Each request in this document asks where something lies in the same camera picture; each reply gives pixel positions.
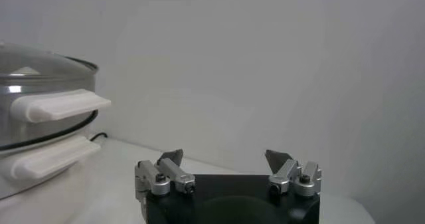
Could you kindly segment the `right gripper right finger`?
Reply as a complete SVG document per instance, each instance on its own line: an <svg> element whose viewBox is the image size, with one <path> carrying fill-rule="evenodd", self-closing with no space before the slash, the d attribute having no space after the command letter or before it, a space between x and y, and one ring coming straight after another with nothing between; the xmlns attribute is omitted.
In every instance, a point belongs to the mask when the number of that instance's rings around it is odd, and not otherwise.
<svg viewBox="0 0 425 224"><path fill-rule="evenodd" d="M265 157L272 174L268 177L271 195L294 191L300 197L313 197L321 193L321 168L316 162L303 167L289 154L266 150Z"/></svg>

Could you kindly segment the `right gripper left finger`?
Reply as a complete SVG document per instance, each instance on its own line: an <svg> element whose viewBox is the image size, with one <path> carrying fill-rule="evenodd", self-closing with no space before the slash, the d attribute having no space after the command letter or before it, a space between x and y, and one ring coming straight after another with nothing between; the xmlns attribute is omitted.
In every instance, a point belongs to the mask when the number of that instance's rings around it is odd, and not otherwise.
<svg viewBox="0 0 425 224"><path fill-rule="evenodd" d="M183 150L178 149L162 153L155 163L149 160L137 162L134 167L135 198L143 199L148 194L156 197L169 195L172 184L178 193L193 194L196 179L181 168L183 154Z"/></svg>

